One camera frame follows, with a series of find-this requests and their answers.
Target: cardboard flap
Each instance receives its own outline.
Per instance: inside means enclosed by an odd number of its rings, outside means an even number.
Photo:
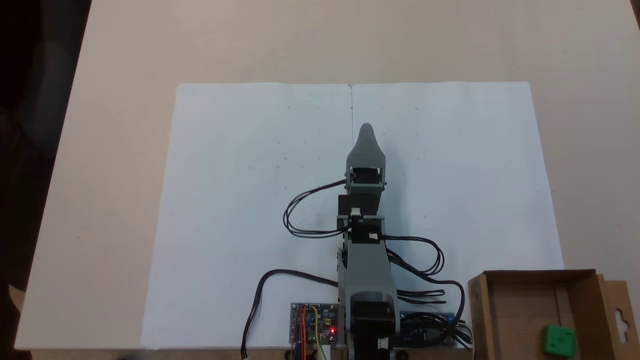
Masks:
[[[616,325],[616,310],[620,310],[621,317],[627,323],[628,329],[625,333],[627,342],[620,341],[620,337],[616,337],[614,342],[617,344],[619,356],[624,360],[640,359],[640,345],[638,344],[638,333],[636,322],[634,320],[633,310],[631,309],[631,301],[627,290],[626,281],[605,281],[605,288],[608,299],[607,317],[610,318],[612,330],[618,332]]]
[[[483,274],[488,284],[530,284],[575,281],[595,276],[596,270],[487,270]]]

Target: yellow wire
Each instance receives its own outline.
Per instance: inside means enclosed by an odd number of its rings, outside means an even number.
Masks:
[[[324,358],[324,360],[326,360],[326,355],[324,354],[324,350],[320,345],[320,334],[318,334],[318,321],[320,321],[320,315],[318,315],[318,309],[316,309],[315,306],[311,308],[316,312],[316,344],[318,345],[318,349],[320,350],[320,353],[322,353],[322,357]]]

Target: cardboard box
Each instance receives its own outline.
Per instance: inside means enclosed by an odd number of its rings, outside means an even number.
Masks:
[[[471,279],[469,299],[477,360],[558,359],[541,351],[547,325],[575,329],[579,360],[640,359],[625,281],[595,270],[485,271]],[[628,324],[618,335],[615,312]]]

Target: white connector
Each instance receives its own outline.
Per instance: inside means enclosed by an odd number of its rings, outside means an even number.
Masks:
[[[389,338],[378,339],[378,348],[389,348]]]
[[[331,360],[331,345],[323,345],[322,351],[324,352],[326,360]]]

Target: dark background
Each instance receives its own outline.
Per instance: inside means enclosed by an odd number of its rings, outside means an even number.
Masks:
[[[13,349],[90,0],[0,1],[0,359]]]

